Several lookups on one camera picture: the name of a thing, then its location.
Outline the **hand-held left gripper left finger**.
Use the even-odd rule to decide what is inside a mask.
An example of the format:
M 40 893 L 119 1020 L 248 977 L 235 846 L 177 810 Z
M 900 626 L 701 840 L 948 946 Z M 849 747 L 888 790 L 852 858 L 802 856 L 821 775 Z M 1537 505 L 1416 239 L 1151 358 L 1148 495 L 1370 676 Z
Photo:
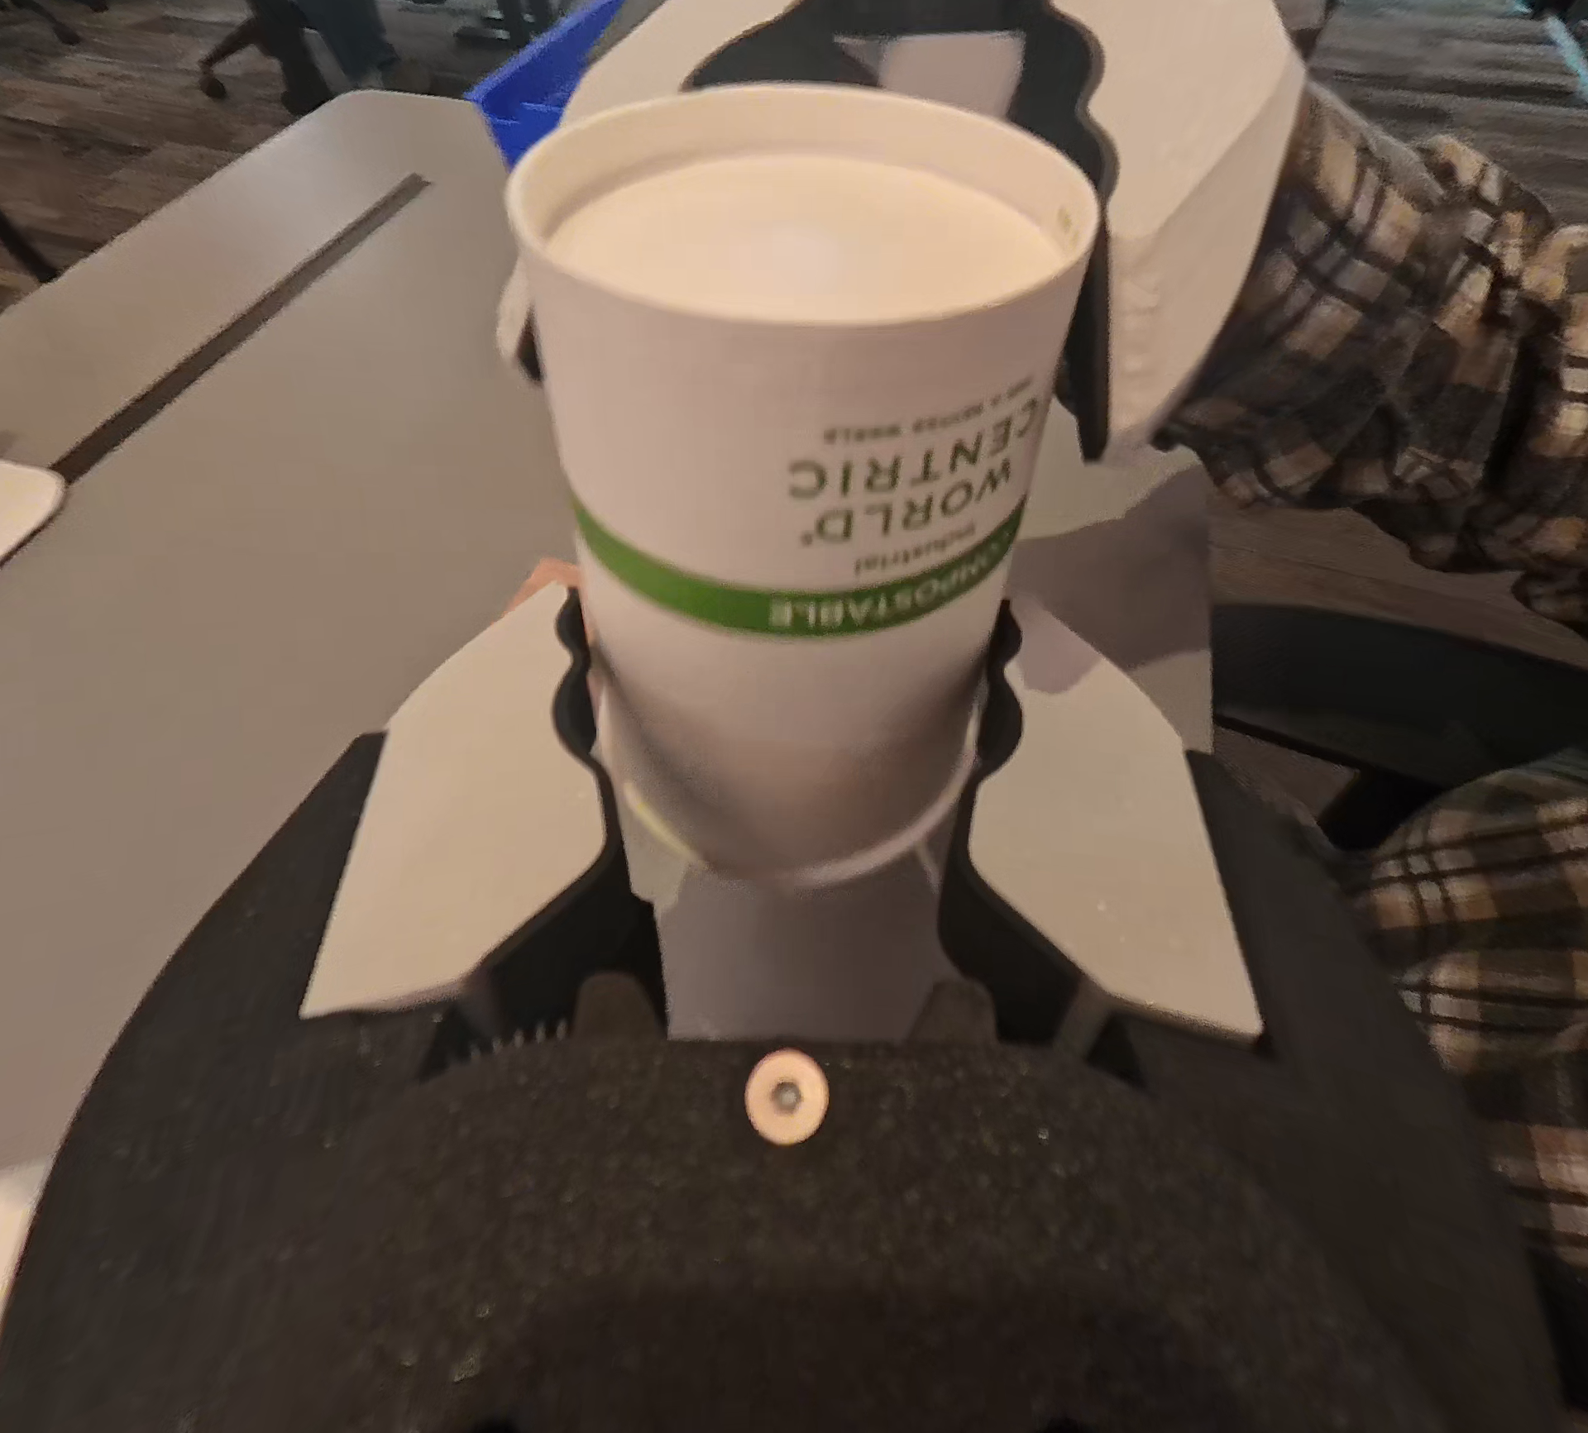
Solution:
M 581 598 L 543 590 L 437 669 L 384 732 L 299 1005 L 438 1015 L 443 1056 L 571 1035 L 622 977 L 662 1020 L 662 947 L 596 754 Z

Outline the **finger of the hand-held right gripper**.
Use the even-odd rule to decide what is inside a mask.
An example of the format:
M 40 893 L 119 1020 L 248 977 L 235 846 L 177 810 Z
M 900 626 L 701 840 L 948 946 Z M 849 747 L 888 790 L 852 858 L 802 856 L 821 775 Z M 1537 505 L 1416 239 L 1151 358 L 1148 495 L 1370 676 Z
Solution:
M 854 59 L 816 0 L 662 0 L 612 42 L 510 168 L 503 361 L 543 383 L 644 338 L 716 350 L 827 318 L 859 203 L 825 170 L 880 183 L 887 103 L 817 65 Z
M 1082 456 L 1153 441 L 1247 282 L 1305 72 L 1275 0 L 1021 0 L 1012 122 L 1090 179 L 1064 350 Z

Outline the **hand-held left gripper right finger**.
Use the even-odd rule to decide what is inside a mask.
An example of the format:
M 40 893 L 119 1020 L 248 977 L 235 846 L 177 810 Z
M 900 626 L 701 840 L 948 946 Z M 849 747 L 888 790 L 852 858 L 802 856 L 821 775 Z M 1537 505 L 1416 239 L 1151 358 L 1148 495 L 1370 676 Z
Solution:
M 1153 701 L 1032 596 L 999 611 L 938 936 L 1002 1043 L 1090 1055 L 1117 1020 L 1264 1033 L 1193 762 Z

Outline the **blue plastic bin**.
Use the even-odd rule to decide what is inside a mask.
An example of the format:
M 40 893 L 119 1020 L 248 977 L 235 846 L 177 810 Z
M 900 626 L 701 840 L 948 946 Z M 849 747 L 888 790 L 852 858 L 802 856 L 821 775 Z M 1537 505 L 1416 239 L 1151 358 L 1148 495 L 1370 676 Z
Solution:
M 587 0 L 467 90 L 508 170 L 561 123 L 625 0 Z

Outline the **wooden cube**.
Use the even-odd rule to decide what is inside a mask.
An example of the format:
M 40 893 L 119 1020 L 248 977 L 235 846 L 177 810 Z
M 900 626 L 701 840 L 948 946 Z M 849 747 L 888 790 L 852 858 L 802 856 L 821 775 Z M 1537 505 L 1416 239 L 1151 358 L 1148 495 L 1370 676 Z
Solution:
M 503 616 L 508 616 L 528 605 L 546 590 L 579 590 L 582 575 L 579 568 L 564 558 L 544 557 L 528 573 L 526 582 L 514 591 Z

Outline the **white paper cup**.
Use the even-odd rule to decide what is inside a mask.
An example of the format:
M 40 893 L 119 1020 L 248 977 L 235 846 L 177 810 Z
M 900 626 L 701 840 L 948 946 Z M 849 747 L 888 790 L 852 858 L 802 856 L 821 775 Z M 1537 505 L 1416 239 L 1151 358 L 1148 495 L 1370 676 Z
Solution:
M 1002 120 L 754 85 L 569 122 L 505 206 L 622 800 L 759 878 L 923 828 L 969 755 L 1092 183 Z

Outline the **black office chair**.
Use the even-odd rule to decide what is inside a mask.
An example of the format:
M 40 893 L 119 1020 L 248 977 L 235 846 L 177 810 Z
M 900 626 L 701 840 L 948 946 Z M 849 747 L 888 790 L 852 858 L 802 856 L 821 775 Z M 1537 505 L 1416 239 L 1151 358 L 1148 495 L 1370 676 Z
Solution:
M 1320 813 L 1348 853 L 1449 790 L 1586 747 L 1585 669 L 1317 608 L 1221 605 L 1211 618 L 1214 724 L 1348 772 Z

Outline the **white document stand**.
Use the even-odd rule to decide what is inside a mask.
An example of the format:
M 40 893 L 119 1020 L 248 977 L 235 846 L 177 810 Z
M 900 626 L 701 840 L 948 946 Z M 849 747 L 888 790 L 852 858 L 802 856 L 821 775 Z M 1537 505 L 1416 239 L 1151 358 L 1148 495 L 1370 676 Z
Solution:
M 3 461 L 2 476 L 2 563 L 10 560 L 61 512 L 68 484 L 48 469 Z

